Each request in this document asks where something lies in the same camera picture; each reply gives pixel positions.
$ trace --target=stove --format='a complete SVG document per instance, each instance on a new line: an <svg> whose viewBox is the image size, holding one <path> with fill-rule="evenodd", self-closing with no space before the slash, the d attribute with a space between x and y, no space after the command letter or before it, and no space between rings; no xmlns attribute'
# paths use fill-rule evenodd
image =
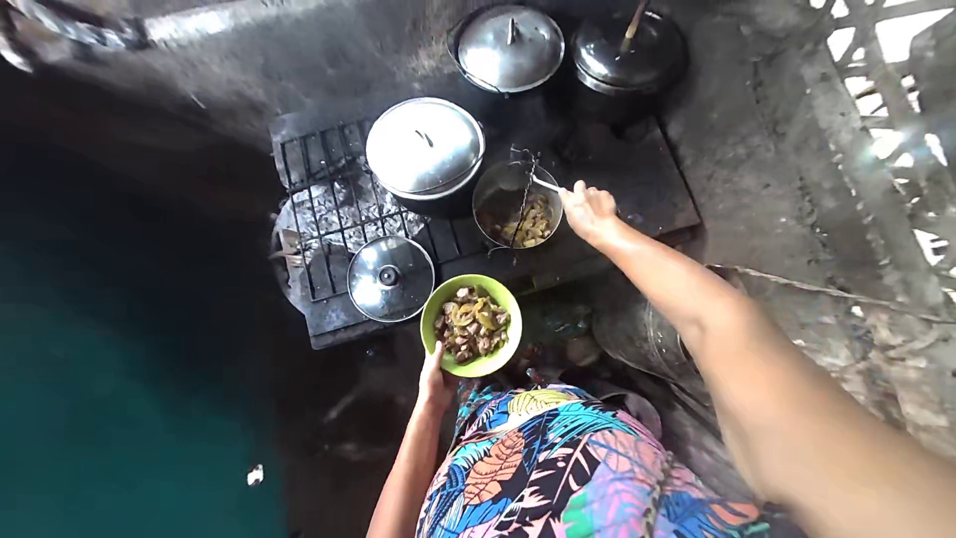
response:
<svg viewBox="0 0 956 538"><path fill-rule="evenodd" d="M432 95L460 104L481 122L488 140L483 168L509 160L513 147L527 148L541 153L541 166L559 185L570 188L584 179L610 191L621 218L645 234L673 244L700 223L654 118L616 136L607 125L555 112L541 93L502 99L457 84ZM403 99L384 102L381 110ZM610 266L567 224L538 247L490 252L494 245L478 229L470 208L452 218L429 218L404 209L372 178L364 162L365 138L377 116L334 120L305 111L273 124L276 169L289 195L273 235L276 250L285 256L276 260L282 265L287 297L305 316L313 348L388 326L355 308L345 281L353 253L383 235L403 235L422 245L435 266L436 284L480 273L500 280L515 295Z"/></svg>

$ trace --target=metal grill grate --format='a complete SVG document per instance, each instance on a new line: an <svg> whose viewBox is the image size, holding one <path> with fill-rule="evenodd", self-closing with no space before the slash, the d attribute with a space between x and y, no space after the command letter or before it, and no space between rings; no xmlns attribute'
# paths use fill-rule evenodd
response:
<svg viewBox="0 0 956 538"><path fill-rule="evenodd" d="M370 126L367 120L339 125L279 147L287 207L309 267L305 274L313 302L348 293L346 273L352 255L377 237L414 239L436 262L471 254L463 251L447 221L429 222L406 210L373 179L365 163Z"/></svg>

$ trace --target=stir-fried vegetables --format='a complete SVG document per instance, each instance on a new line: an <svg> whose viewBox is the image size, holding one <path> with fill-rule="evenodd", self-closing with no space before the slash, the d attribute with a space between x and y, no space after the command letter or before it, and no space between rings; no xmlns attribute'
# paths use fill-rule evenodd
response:
<svg viewBox="0 0 956 538"><path fill-rule="evenodd" d="M508 312L481 286L463 287L442 305L435 320L435 338L463 365L504 345L510 321Z"/></svg>
<svg viewBox="0 0 956 538"><path fill-rule="evenodd" d="M528 204L525 206L525 218L518 218L518 212L515 212L505 226L494 225L491 230L499 235L499 239L504 244L513 245L514 248L528 248L544 241L551 230L548 228L548 219L551 215L551 208L548 206L548 197L544 194L533 193L528 196Z"/></svg>

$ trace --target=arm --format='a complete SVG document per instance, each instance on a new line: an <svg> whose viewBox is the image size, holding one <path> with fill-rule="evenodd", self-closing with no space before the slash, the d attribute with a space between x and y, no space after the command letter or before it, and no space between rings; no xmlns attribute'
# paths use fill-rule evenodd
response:
<svg viewBox="0 0 956 538"><path fill-rule="evenodd" d="M435 352L424 359L418 400L392 472L375 505L366 534L370 538L408 537L415 533L425 491L435 474L442 415L456 386L453 376L441 369L442 352L439 342Z"/></svg>
<svg viewBox="0 0 956 538"><path fill-rule="evenodd" d="M812 535L951 535L952 463L866 412L756 303L585 187L561 193L568 223L677 328L759 497L788 506Z"/></svg>

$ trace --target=colorful patterned shirt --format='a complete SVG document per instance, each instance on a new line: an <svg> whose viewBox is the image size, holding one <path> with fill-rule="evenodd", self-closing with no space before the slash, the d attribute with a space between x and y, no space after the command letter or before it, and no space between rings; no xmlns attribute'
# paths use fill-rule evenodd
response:
<svg viewBox="0 0 956 538"><path fill-rule="evenodd" d="M567 385L474 392L428 488L421 538L759 536L634 417Z"/></svg>

